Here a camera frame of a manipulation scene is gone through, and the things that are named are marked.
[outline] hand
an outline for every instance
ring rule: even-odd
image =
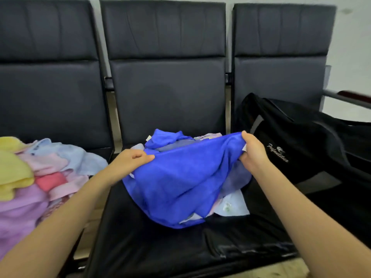
[[[109,185],[113,185],[153,159],[155,159],[154,155],[147,155],[143,150],[125,149],[101,172],[109,180]]]
[[[263,168],[269,159],[264,145],[252,134],[242,132],[242,138],[246,141],[246,151],[240,156],[244,167],[252,174]]]

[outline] wall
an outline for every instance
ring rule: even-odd
[[[111,74],[100,13],[99,0],[90,0],[104,52],[105,73]],[[234,3],[332,4],[338,7],[327,64],[332,65],[328,89],[353,90],[371,96],[371,0],[183,0],[227,4],[227,52],[231,50],[231,11]],[[371,111],[326,98],[323,111],[348,120],[371,121]]]

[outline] person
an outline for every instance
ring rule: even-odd
[[[253,174],[316,278],[371,277],[371,250],[296,189],[269,161],[263,144],[242,132],[240,160]],[[1,277],[56,277],[100,194],[153,155],[126,149],[0,261]]]

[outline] yellow garment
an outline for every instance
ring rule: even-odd
[[[25,149],[26,147],[26,144],[24,144],[14,136],[0,137],[0,150],[17,153],[22,149]]]
[[[30,166],[16,154],[0,150],[0,201],[14,198],[14,188],[28,187],[34,182]]]

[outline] person's left arm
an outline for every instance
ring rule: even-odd
[[[154,159],[141,150],[126,149],[93,176],[64,205],[44,220],[0,261],[2,277],[56,277],[95,203],[103,191],[137,167]]]

